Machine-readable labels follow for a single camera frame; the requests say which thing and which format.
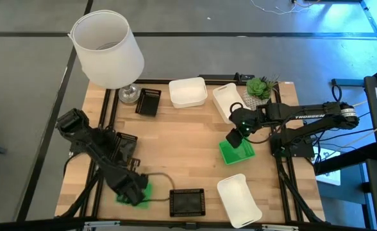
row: metal bracket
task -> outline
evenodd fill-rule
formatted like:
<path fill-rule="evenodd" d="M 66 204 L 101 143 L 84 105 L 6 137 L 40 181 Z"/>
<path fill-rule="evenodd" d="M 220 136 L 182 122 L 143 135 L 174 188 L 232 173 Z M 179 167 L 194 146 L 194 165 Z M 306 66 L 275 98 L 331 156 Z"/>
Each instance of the metal bracket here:
<path fill-rule="evenodd" d="M 186 222 L 185 229 L 187 229 L 187 230 L 196 230 L 196 229 L 198 229 L 197 223 L 195 223 L 195 222 Z"/>
<path fill-rule="evenodd" d="M 120 226 L 120 221 L 90 221 L 85 222 L 84 228 Z"/>
<path fill-rule="evenodd" d="M 263 231 L 298 231 L 298 227 L 285 225 L 262 225 Z"/>

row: succulent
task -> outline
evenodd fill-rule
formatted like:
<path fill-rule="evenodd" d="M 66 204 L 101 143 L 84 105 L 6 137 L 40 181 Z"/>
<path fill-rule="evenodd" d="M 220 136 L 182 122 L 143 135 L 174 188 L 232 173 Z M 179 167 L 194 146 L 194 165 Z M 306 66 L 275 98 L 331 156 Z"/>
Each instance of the succulent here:
<path fill-rule="evenodd" d="M 269 99 L 273 87 L 277 84 L 279 76 L 272 78 L 253 78 L 247 82 L 247 93 L 259 99 Z"/>

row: green object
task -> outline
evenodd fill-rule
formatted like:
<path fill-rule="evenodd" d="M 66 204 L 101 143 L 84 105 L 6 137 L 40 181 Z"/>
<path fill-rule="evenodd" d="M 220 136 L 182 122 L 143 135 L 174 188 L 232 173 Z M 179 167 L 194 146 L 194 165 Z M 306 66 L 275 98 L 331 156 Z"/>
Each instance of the green object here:
<path fill-rule="evenodd" d="M 277 84 L 279 76 L 274 75 L 272 78 L 253 78 L 247 81 L 247 93 L 258 99 L 269 99 L 271 91 Z"/>
<path fill-rule="evenodd" d="M 255 156 L 252 145 L 244 139 L 238 148 L 233 148 L 227 140 L 220 142 L 219 146 L 226 164 L 235 164 Z"/>
<path fill-rule="evenodd" d="M 144 189 L 144 192 L 143 192 L 144 196 L 145 196 L 144 200 L 150 200 L 152 192 L 153 192 L 153 186 L 150 183 L 148 183 L 146 189 Z M 117 195 L 117 197 L 116 197 L 117 202 L 119 202 L 123 205 L 131 206 L 130 204 L 122 202 L 121 199 L 122 199 L 122 196 Z M 135 206 L 135 208 L 148 209 L 149 208 L 149 202 L 147 201 L 147 202 L 139 203 L 138 205 Z"/>

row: potted plant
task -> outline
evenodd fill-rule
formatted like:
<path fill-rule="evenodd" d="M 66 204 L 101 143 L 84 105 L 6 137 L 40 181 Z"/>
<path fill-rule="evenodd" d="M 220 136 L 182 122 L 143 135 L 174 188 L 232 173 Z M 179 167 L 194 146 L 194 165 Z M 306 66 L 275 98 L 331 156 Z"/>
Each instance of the potted plant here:
<path fill-rule="evenodd" d="M 274 75 L 271 78 L 253 78 L 247 81 L 247 89 L 244 91 L 244 103 L 251 110 L 256 110 L 257 105 L 266 104 L 271 97 L 271 91 L 277 84 L 280 76 Z"/>

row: lamp base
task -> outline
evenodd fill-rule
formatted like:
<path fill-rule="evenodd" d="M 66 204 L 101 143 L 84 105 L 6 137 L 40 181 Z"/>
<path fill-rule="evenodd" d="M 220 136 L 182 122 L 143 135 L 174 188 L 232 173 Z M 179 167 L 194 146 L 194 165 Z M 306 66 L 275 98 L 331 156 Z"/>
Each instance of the lamp base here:
<path fill-rule="evenodd" d="M 125 104 L 135 104 L 137 103 L 138 98 L 140 97 L 141 90 L 142 89 L 134 83 L 122 87 L 119 90 L 119 100 Z"/>

